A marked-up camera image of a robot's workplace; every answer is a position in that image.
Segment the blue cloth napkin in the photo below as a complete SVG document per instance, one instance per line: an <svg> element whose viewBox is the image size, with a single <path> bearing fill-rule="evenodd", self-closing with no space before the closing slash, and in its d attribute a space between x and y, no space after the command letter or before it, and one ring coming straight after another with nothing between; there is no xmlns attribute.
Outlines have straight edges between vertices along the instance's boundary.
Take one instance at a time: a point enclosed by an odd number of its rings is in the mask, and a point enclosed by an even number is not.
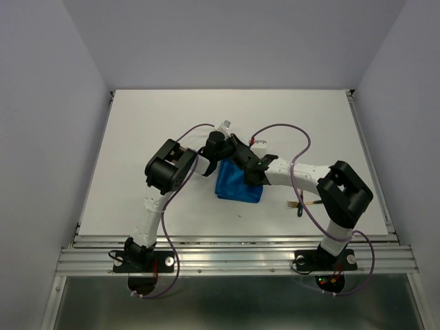
<svg viewBox="0 0 440 330"><path fill-rule="evenodd" d="M257 204L263 194L262 186L248 186L244 183L244 171L231 160L220 162L214 190L219 199Z"/></svg>

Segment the gold spoon green handle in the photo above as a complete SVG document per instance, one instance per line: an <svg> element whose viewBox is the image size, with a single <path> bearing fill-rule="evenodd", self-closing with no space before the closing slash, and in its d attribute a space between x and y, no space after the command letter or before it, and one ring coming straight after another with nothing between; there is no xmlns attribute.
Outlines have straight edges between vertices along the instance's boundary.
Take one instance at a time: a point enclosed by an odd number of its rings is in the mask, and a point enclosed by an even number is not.
<svg viewBox="0 0 440 330"><path fill-rule="evenodd" d="M298 217L302 217L302 215L303 215L303 205L302 205L302 202L303 202L303 190L300 190L300 199L299 199L299 202L298 202L298 210L297 210L297 216Z"/></svg>

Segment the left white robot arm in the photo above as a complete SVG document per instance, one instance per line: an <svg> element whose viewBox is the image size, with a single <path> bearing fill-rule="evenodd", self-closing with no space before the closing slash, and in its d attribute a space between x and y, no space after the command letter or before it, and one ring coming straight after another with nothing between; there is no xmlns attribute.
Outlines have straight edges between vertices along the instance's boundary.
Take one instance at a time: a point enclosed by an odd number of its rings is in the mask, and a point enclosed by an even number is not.
<svg viewBox="0 0 440 330"><path fill-rule="evenodd" d="M152 272L157 258L154 249L157 230L174 193L184 185L189 174L210 176L217 164L230 158L236 151L238 137L218 130L210 132L205 146L199 151L183 147L168 139L147 163L144 214L133 234L124 243L120 261L138 272Z"/></svg>

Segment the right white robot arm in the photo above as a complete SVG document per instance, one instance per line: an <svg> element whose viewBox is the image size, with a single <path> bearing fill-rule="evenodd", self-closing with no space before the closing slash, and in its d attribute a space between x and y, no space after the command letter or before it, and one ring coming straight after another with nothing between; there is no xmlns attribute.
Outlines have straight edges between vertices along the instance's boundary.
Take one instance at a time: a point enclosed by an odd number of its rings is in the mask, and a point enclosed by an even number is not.
<svg viewBox="0 0 440 330"><path fill-rule="evenodd" d="M317 248L316 260L332 268L351 240L359 218L373 200L371 189L352 167L343 161L330 166L288 162L277 155L257 156L249 146L232 134L225 140L230 160L244 172L248 186L290 186L297 193L305 190L319 196L329 217L324 238Z"/></svg>

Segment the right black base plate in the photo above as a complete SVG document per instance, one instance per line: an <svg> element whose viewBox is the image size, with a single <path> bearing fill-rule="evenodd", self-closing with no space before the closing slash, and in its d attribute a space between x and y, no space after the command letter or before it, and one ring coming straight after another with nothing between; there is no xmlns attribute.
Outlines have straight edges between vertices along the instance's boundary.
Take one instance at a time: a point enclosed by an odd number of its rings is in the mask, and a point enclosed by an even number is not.
<svg viewBox="0 0 440 330"><path fill-rule="evenodd" d="M294 269L306 272L333 272L358 269L357 259L352 249L343 250L338 256L332 256L324 250L296 250L294 252Z"/></svg>

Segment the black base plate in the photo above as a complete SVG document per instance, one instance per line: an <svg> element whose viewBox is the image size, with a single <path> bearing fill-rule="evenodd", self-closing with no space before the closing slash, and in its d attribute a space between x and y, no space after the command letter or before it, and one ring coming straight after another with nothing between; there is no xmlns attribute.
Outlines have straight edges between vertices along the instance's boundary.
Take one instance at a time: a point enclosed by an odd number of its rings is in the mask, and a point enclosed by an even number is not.
<svg viewBox="0 0 440 330"><path fill-rule="evenodd" d="M116 274L170 274L176 266L172 251L154 251L145 261L137 261L122 250L111 250L108 256L113 261L112 271Z"/></svg>
<svg viewBox="0 0 440 330"><path fill-rule="evenodd" d="M338 256L332 256L324 250L296 250L294 252L294 269L306 272L333 272L358 269L357 259L352 249L343 250Z"/></svg>

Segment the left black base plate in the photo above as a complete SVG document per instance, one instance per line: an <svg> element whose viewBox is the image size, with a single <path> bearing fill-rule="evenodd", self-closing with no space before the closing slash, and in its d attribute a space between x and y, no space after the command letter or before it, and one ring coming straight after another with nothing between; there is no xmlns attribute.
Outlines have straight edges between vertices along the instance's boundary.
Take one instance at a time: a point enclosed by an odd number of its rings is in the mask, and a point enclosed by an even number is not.
<svg viewBox="0 0 440 330"><path fill-rule="evenodd" d="M145 261L137 261L122 250L111 250L108 256L113 261L112 271L116 274L170 274L176 266L172 251L154 251Z"/></svg>

